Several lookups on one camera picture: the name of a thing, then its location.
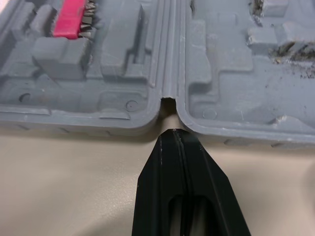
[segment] red bit holder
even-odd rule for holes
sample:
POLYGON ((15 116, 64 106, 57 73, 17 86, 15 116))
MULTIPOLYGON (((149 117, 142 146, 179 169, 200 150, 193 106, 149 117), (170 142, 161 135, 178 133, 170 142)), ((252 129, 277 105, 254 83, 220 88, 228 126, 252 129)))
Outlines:
POLYGON ((53 37, 77 39, 89 37, 95 5, 92 0, 64 0, 53 37))

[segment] circular indent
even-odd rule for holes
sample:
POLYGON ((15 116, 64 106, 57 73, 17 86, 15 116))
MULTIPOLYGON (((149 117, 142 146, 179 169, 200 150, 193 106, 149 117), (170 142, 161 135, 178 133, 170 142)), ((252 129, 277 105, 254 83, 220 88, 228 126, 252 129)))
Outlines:
POLYGON ((31 98, 31 95, 29 93, 24 93, 19 97, 20 102, 27 102, 31 98))
POLYGON ((216 119, 217 118, 217 112, 214 109, 209 108, 209 109, 206 109, 203 111, 202 116, 205 119, 216 119))
POLYGON ((136 112, 136 111, 138 111, 138 109, 139 109, 138 102, 133 101, 133 100, 127 102, 127 103, 126 103, 126 109, 127 109, 127 111, 129 111, 129 112, 136 112))

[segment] tool case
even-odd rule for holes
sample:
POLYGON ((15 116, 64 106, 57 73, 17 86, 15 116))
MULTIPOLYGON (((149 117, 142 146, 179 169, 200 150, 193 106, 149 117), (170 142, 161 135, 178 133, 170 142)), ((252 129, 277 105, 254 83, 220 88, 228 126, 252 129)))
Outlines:
POLYGON ((140 135, 173 98, 187 129, 228 145, 315 143, 314 1, 95 0, 75 39, 54 34, 69 1, 0 15, 1 126, 140 135))

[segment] gray plastic tool case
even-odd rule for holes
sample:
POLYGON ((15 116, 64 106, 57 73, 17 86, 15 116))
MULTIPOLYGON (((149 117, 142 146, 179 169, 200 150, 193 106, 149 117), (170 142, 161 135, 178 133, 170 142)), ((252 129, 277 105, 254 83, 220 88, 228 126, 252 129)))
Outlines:
POLYGON ((62 0, 0 15, 0 124, 137 135, 162 98, 226 144, 315 143, 315 1, 96 0, 91 39, 52 38, 62 0))

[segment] beige table surface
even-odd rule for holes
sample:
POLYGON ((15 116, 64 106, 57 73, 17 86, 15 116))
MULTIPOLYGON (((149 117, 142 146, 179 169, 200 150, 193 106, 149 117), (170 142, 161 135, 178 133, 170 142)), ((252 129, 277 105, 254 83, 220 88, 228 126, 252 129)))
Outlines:
MULTIPOLYGON (((138 175, 159 133, 180 127, 159 122, 138 138, 0 130, 0 235, 130 236, 138 175)), ((315 150, 202 143, 253 236, 315 236, 315 150)))

